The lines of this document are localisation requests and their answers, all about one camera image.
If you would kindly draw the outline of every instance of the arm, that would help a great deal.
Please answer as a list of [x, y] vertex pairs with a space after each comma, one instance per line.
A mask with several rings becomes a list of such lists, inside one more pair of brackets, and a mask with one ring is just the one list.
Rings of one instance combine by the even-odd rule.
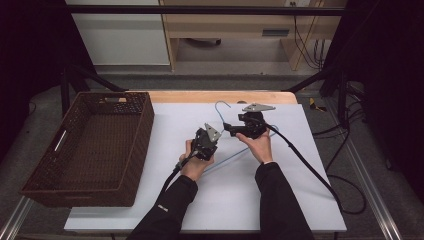
[[[181, 155], [180, 161], [189, 155], [190, 150], [191, 141], [186, 141], [186, 153]], [[191, 158], [181, 170], [181, 176], [160, 196], [127, 239], [177, 239], [187, 207], [197, 193], [196, 181], [213, 162], [213, 156], [209, 161]]]
[[273, 161], [269, 129], [257, 139], [238, 133], [261, 164], [255, 180], [261, 192], [262, 239], [313, 239], [299, 203], [277, 163]]

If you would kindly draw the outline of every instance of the wooden cabinet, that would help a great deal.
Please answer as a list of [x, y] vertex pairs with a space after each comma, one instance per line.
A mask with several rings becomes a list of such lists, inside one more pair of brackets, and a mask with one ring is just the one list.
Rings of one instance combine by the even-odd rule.
[[[160, 0], [161, 5], [205, 6], [276, 6], [289, 0]], [[309, 7], [340, 7], [346, 0], [311, 0]], [[332, 39], [340, 17], [296, 17], [297, 29], [305, 42], [310, 39]], [[163, 15], [171, 66], [174, 68], [180, 38], [280, 38], [289, 57], [291, 68], [296, 70], [302, 60], [301, 50], [294, 42], [293, 16], [252, 15]]]

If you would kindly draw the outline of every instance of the table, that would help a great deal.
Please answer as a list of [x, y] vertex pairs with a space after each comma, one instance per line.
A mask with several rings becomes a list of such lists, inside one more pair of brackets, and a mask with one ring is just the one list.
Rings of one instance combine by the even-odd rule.
[[[234, 104], [239, 101], [276, 106], [275, 111], [264, 112], [265, 119], [270, 124], [275, 123], [328, 181], [303, 108], [296, 104], [296, 98], [292, 93], [150, 91], [150, 95], [155, 120], [134, 206], [73, 208], [65, 230], [130, 232], [152, 207], [163, 182], [178, 161], [178, 156], [184, 151], [184, 140], [193, 138], [197, 127], [204, 127], [202, 126], [204, 122], [221, 130], [222, 123], [215, 112], [215, 107], [219, 109], [226, 122], [241, 125], [236, 113], [241, 113], [241, 108], [246, 104]], [[220, 100], [231, 103], [231, 108], [224, 104], [214, 104]], [[303, 166], [282, 139], [275, 136], [272, 144], [274, 158], [291, 184], [312, 231], [345, 231], [343, 218], [327, 189]], [[253, 177], [258, 163], [250, 151], [244, 149], [243, 143], [230, 137], [228, 133], [223, 134], [218, 141], [215, 165], [207, 169], [198, 182], [199, 192], [187, 210], [182, 232], [259, 231], [260, 193]], [[242, 153], [231, 157], [239, 150]], [[277, 156], [284, 156], [284, 161]]]

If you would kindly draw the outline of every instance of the basket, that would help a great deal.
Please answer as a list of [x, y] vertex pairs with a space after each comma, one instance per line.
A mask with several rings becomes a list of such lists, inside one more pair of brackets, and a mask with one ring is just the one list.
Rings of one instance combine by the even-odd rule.
[[147, 92], [79, 93], [21, 194], [47, 207], [130, 207], [150, 141]]

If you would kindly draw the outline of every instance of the black jacket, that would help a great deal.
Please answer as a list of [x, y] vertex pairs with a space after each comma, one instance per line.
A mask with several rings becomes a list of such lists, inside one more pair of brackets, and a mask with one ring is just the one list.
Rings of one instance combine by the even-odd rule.
[[[261, 164], [255, 179], [261, 192], [261, 238], [313, 239], [296, 197], [278, 164]], [[178, 177], [127, 239], [177, 239], [184, 214], [196, 193], [196, 182], [186, 176]]]

